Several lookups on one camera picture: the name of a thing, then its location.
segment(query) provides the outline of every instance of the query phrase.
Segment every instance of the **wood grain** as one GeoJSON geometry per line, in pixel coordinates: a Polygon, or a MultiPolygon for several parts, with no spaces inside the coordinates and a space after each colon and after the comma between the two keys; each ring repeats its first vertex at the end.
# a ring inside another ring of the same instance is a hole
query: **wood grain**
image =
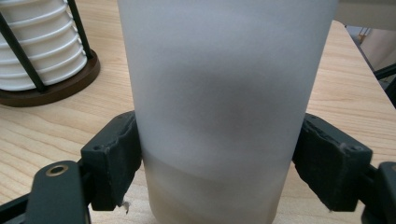
{"type": "MultiPolygon", "coordinates": [[[[84,91],[51,105],[0,105],[0,203],[27,193],[40,167],[77,161],[82,146],[106,123],[134,108],[117,2],[81,0],[78,8],[101,73],[84,91]]],[[[373,165],[396,161],[395,109],[339,22],[332,24],[307,112],[370,147],[373,165]]],[[[131,203],[128,215],[123,208],[92,212],[93,223],[157,223],[143,167],[125,199],[131,203]]],[[[275,223],[360,223],[362,208],[329,212],[291,165],[275,223]]]]}

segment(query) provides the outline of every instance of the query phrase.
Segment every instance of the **translucent plastic cup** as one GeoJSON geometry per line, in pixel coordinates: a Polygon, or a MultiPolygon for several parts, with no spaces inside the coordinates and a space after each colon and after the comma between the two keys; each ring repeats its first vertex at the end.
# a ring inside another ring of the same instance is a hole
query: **translucent plastic cup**
{"type": "Polygon", "coordinates": [[[271,223],[336,0],[119,0],[151,210],[271,223]]]}

